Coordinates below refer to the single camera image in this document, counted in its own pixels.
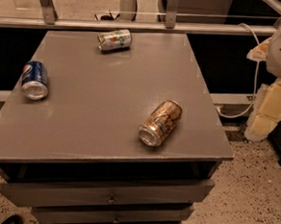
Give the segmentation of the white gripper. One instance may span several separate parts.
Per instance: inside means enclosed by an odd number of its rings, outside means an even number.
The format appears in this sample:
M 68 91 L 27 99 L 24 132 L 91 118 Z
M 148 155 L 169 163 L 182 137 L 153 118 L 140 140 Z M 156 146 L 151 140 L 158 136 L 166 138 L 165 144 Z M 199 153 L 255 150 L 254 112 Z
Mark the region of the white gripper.
M 253 62 L 267 61 L 267 71 L 279 77 L 270 86 L 260 86 L 246 122 L 245 138 L 259 141 L 265 139 L 281 121 L 281 26 L 271 38 L 252 48 L 246 57 Z

